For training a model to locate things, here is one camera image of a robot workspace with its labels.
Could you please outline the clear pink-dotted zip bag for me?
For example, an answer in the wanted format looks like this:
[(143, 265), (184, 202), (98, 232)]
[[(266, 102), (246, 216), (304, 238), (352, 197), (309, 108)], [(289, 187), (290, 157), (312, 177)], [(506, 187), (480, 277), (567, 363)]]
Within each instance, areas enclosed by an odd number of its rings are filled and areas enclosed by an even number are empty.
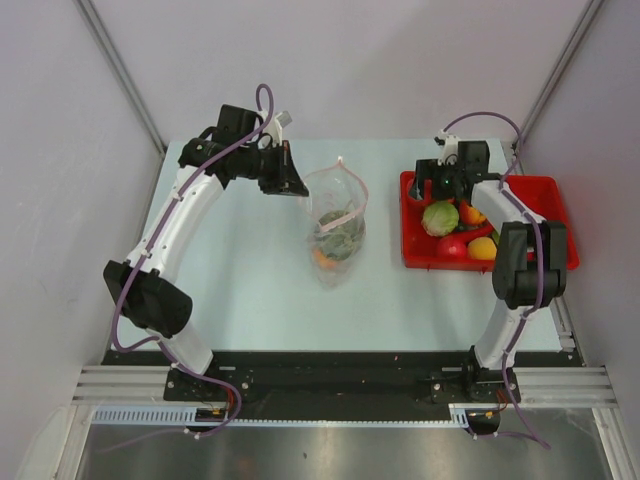
[(319, 282), (336, 288), (350, 276), (366, 238), (369, 189), (338, 157), (303, 178), (308, 195), (298, 204), (308, 219), (311, 265)]

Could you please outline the green toy melon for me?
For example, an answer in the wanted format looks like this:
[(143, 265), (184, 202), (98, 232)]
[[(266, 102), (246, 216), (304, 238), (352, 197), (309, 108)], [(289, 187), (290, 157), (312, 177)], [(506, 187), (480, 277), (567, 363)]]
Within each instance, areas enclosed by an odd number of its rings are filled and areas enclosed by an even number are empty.
[(324, 230), (324, 227), (337, 220), (342, 220), (350, 214), (349, 210), (333, 210), (325, 213), (315, 227), (313, 242), (324, 255), (336, 261), (345, 261), (356, 254), (364, 241), (365, 221), (361, 216), (355, 216), (348, 221), (342, 221), (335, 227)]

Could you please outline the orange-red toy peach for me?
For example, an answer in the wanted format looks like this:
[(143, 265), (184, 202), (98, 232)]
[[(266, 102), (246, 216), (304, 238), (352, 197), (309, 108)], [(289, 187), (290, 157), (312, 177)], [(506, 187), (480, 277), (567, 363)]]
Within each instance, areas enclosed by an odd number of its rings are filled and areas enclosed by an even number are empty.
[(333, 270), (338, 266), (338, 262), (324, 255), (320, 249), (314, 249), (312, 252), (313, 260), (316, 265), (324, 270)]

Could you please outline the red toy apple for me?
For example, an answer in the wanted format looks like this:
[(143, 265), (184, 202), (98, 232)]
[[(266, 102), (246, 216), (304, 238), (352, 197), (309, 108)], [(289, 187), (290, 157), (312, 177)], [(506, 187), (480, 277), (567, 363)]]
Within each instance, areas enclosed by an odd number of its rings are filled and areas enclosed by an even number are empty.
[(406, 185), (406, 193), (409, 198), (416, 199), (416, 193), (414, 188), (414, 181), (411, 180)]

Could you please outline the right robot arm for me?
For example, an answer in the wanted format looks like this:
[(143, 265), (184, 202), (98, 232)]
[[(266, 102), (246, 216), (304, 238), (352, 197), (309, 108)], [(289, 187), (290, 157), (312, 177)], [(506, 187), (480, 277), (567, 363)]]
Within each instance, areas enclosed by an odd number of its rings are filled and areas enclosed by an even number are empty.
[(437, 157), (417, 161), (407, 190), (422, 206), (422, 227), (435, 238), (449, 235), (449, 218), (461, 206), (475, 208), (498, 233), (492, 286), (496, 304), (473, 346), (478, 365), (461, 376), (463, 393), (484, 401), (497, 389), (491, 371), (506, 371), (527, 322), (566, 288), (569, 233), (565, 223), (531, 209), (512, 190), (507, 175), (489, 169), (490, 150), (482, 140), (441, 134)]

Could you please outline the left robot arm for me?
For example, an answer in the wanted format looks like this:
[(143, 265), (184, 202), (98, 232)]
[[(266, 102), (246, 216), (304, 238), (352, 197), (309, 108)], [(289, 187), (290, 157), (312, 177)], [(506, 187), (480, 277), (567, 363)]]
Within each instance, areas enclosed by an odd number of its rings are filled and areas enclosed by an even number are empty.
[(183, 147), (170, 193), (148, 231), (125, 260), (111, 260), (103, 271), (116, 315), (146, 331), (173, 363), (190, 370), (185, 385), (202, 400), (219, 392), (221, 376), (209, 368), (213, 353), (189, 323), (193, 300), (175, 284), (182, 259), (231, 181), (254, 180), (266, 195), (308, 196), (283, 137), (290, 122), (286, 111), (223, 105), (217, 124)]

